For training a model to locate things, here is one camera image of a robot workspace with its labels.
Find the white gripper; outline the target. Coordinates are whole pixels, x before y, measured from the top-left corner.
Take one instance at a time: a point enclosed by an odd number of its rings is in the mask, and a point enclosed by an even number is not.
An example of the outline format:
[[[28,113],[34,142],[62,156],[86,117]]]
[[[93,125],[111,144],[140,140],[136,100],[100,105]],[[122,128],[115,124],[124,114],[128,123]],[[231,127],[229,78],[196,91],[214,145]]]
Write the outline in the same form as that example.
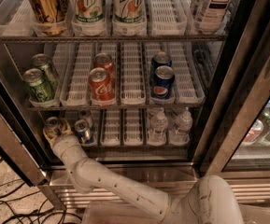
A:
[[[49,142],[53,153],[68,168],[79,161],[86,160],[88,156],[81,147],[78,138],[73,135],[69,122],[63,118],[60,118],[60,122],[60,137],[58,137],[57,129],[47,127],[43,129],[43,134]]]

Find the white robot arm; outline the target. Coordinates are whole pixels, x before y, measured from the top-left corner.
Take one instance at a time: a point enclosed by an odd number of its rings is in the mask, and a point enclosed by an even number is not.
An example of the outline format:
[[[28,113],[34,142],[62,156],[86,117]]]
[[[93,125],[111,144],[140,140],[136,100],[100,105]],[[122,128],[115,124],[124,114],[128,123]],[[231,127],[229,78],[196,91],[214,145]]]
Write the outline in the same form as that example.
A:
[[[43,134],[80,193],[109,190],[162,224],[244,224],[231,187],[217,175],[200,178],[185,195],[172,195],[118,175],[89,158],[66,119],[47,119]]]

